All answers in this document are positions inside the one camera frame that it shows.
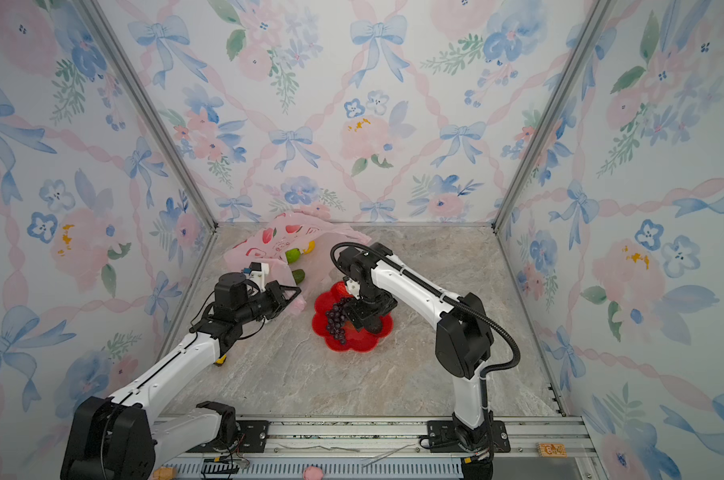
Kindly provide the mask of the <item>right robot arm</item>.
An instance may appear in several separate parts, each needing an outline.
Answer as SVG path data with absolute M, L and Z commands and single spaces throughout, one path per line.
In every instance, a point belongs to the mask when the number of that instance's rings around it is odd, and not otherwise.
M 351 295 L 342 312 L 357 330 L 380 333 L 383 317 L 399 304 L 434 329 L 435 356 L 453 380 L 457 443 L 471 452 L 489 448 L 491 415 L 480 371 L 488 365 L 494 338 L 491 326 L 476 314 L 481 300 L 436 286 L 380 243 L 341 242 L 332 247 L 331 260 Z

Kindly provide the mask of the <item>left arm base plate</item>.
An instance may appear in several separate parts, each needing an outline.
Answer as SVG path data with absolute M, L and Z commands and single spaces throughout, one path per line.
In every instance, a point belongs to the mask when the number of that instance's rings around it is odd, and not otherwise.
M 264 453 L 270 425 L 267 420 L 238 420 L 231 449 L 237 453 Z

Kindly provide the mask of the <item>green custard apple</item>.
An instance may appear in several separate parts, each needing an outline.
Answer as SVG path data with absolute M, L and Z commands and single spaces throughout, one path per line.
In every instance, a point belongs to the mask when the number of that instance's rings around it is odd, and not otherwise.
M 285 252 L 285 257 L 288 264 L 294 264 L 301 258 L 301 250 L 298 248 L 293 248 Z

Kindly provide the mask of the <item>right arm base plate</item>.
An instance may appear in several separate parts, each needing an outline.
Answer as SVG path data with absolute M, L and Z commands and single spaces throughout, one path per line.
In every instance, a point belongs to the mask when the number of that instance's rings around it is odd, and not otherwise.
M 422 447 L 431 453 L 460 453 L 479 455 L 490 450 L 509 453 L 511 444 L 506 425 L 499 420 L 485 422 L 475 430 L 458 431 L 454 420 L 431 420 L 426 423 L 427 433 L 421 438 Z

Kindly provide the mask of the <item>pink plastic bag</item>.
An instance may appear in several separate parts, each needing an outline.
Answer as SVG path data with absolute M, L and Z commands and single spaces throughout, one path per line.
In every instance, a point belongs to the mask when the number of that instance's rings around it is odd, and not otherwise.
M 310 241 L 316 243 L 315 250 L 307 255 L 302 254 L 296 263 L 288 264 L 285 252 L 298 248 L 302 253 Z M 224 261 L 231 271 L 240 271 L 251 262 L 268 263 L 270 273 L 267 279 L 290 286 L 296 285 L 292 271 L 303 269 L 305 281 L 297 285 L 302 293 L 286 310 L 288 315 L 297 315 L 319 294 L 321 284 L 335 270 L 330 258 L 331 248 L 345 241 L 368 245 L 371 238 L 348 224 L 331 223 L 298 212 L 284 213 L 247 240 L 226 251 Z

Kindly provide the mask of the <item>yellow fruit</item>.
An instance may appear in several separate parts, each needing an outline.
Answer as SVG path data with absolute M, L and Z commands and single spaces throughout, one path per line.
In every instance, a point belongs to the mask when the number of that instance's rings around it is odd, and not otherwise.
M 316 248 L 316 243 L 314 241 L 310 241 L 308 246 L 302 251 L 303 255 L 307 255 L 312 253 Z

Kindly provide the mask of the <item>dark grape bunch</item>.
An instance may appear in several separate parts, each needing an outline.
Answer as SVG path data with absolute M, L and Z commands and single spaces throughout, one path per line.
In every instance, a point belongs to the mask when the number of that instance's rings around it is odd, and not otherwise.
M 345 307 L 349 303 L 350 298 L 341 298 L 326 312 L 327 326 L 326 331 L 340 345 L 347 344 L 347 335 L 345 326 L 349 321 L 348 315 L 345 313 Z

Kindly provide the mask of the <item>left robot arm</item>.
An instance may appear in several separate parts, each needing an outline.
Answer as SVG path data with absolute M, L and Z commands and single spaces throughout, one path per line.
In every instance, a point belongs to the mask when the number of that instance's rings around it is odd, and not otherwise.
M 299 287 L 265 277 L 257 265 L 222 275 L 178 347 L 110 396 L 91 396 L 79 405 L 61 478 L 148 479 L 199 445 L 231 454 L 242 439 L 234 407 L 204 401 L 173 420 L 162 422 L 159 416 L 189 382 L 244 338 L 245 325 L 265 324 L 298 299 Z

